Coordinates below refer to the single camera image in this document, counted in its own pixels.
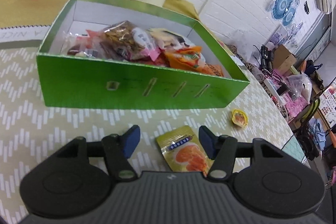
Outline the yellow dried fruit packet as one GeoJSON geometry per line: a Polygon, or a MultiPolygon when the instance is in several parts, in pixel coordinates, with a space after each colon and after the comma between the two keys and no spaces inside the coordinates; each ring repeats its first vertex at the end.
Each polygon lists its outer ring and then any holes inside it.
{"type": "Polygon", "coordinates": [[[213,161],[190,126],[166,132],[156,142],[173,172],[201,172],[207,176],[213,161]]]}

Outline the orange snack packet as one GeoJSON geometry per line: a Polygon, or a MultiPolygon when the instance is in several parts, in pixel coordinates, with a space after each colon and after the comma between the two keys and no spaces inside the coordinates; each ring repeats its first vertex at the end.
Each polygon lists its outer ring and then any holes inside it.
{"type": "Polygon", "coordinates": [[[202,59],[202,47],[194,46],[163,53],[171,68],[184,71],[207,73],[207,64],[202,59]]]}

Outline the pink snack packet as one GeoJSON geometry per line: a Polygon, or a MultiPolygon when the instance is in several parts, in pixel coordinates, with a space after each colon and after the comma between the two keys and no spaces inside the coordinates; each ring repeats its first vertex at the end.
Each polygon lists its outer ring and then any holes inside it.
{"type": "Polygon", "coordinates": [[[151,61],[156,61],[159,57],[160,50],[154,38],[142,28],[133,28],[130,31],[130,37],[126,38],[124,43],[129,60],[139,60],[148,57],[151,61]]]}

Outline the cracker snack packet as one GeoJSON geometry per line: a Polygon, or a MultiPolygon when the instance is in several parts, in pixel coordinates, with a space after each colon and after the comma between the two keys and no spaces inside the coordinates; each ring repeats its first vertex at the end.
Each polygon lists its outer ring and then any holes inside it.
{"type": "Polygon", "coordinates": [[[150,28],[149,34],[151,34],[158,47],[163,51],[177,51],[195,46],[187,37],[164,28],[150,28]]]}

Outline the yellow jelly cup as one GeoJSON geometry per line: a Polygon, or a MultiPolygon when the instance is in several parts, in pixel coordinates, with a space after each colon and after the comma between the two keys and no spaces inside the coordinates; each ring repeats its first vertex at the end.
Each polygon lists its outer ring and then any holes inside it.
{"type": "Polygon", "coordinates": [[[236,126],[244,128],[248,124],[248,116],[242,110],[232,110],[232,123],[236,126]]]}

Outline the green cardboard box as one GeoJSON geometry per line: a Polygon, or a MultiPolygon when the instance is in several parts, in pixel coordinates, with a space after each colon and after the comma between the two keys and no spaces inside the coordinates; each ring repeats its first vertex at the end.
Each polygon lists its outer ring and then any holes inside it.
{"type": "Polygon", "coordinates": [[[200,21],[137,0],[69,0],[37,52],[37,69],[45,104],[85,109],[224,108],[248,85],[232,53],[200,21]],[[101,30],[128,20],[143,29],[165,28],[202,48],[205,60],[224,76],[173,68],[66,56],[65,35],[101,30]]]}

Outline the clear plastic bag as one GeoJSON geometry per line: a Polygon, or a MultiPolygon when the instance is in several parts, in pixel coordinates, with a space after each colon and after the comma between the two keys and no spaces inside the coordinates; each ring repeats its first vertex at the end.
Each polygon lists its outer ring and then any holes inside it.
{"type": "Polygon", "coordinates": [[[310,78],[305,74],[290,75],[285,78],[287,81],[289,95],[293,101],[299,97],[303,97],[310,102],[312,83],[310,78]]]}

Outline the brown cardboard box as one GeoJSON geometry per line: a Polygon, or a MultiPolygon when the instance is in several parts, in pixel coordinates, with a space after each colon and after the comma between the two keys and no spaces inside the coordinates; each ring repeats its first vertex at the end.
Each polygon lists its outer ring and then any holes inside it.
{"type": "Polygon", "coordinates": [[[283,75],[296,62],[295,56],[283,45],[278,46],[274,52],[273,68],[283,75]]]}

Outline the olive yellow cloth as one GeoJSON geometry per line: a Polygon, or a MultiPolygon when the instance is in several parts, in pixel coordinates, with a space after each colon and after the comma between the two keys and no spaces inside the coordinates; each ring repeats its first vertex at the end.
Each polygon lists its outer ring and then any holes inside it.
{"type": "MultiPolygon", "coordinates": [[[[68,0],[1,0],[1,28],[51,25],[68,0]]],[[[166,0],[164,8],[199,20],[187,0],[166,0]]]]}

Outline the blue wall decoration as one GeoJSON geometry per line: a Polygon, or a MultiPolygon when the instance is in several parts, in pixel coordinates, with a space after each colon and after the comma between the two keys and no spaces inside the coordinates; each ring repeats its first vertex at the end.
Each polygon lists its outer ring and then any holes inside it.
{"type": "Polygon", "coordinates": [[[280,20],[286,16],[292,3],[293,0],[274,0],[274,5],[271,9],[273,18],[280,20]]]}

